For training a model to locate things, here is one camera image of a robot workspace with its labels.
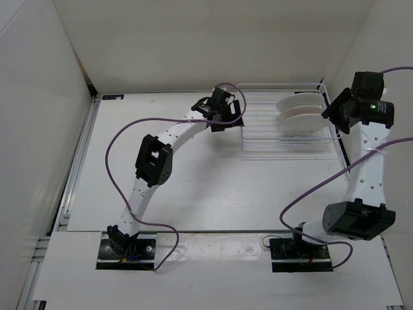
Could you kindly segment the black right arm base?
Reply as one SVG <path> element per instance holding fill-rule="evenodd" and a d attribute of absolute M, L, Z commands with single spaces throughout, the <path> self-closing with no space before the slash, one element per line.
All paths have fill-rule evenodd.
<path fill-rule="evenodd" d="M 326 245 L 307 243 L 298 237 L 284 238 L 274 234 L 262 240 L 270 250 L 273 273 L 331 272 L 332 261 Z"/>

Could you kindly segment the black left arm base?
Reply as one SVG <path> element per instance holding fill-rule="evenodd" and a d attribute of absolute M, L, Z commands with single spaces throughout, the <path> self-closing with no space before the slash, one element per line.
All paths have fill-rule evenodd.
<path fill-rule="evenodd" d="M 149 271 L 154 269 L 156 234 L 121 232 L 118 226 L 108 226 L 99 244 L 97 270 Z"/>

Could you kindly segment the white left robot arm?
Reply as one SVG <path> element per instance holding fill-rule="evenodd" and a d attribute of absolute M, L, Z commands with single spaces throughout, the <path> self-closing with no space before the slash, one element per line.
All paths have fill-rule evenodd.
<path fill-rule="evenodd" d="M 237 126 L 243 126 L 239 100 L 216 87 L 210 97 L 200 99 L 172 127 L 157 136 L 146 135 L 137 155 L 136 178 L 128 207 L 117 222 L 121 233 L 133 236 L 139 232 L 155 191 L 172 175 L 173 157 L 180 147 L 206 129 L 220 132 Z"/>

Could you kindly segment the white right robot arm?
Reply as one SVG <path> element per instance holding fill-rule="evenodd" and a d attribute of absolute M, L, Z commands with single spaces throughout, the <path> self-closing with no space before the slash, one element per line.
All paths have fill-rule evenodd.
<path fill-rule="evenodd" d="M 394 124 L 394 105 L 381 99 L 385 82 L 379 72 L 356 72 L 351 87 L 322 112 L 350 140 L 350 172 L 341 202 L 326 206 L 320 220 L 300 223 L 290 252 L 304 258 L 313 244 L 344 239 L 371 240 L 388 229 L 396 213 L 386 207 L 383 190 L 384 144 Z"/>

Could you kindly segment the white wire dish rack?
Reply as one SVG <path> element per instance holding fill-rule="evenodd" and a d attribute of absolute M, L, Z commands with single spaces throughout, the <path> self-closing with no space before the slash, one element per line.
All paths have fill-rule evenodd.
<path fill-rule="evenodd" d="M 330 105 L 322 83 L 241 83 L 246 98 L 241 144 L 246 158 L 335 160 L 348 165 L 338 129 L 322 117 Z"/>

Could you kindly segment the white green rimmed plate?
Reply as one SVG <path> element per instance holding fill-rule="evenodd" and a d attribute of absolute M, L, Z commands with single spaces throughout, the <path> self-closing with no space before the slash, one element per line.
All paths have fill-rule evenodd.
<path fill-rule="evenodd" d="M 322 107 L 324 104 L 324 98 L 321 94 L 317 93 L 299 93 L 285 97 L 276 103 L 276 108 L 279 112 L 284 112 L 292 107 L 298 107 L 302 105 L 312 105 Z"/>

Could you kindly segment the orange sunburst pattern plate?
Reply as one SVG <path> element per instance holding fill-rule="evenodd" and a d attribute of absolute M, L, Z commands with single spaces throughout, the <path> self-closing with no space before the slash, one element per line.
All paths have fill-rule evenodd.
<path fill-rule="evenodd" d="M 279 129 L 286 136 L 311 136 L 327 127 L 329 122 L 320 114 L 303 114 L 282 121 Z"/>

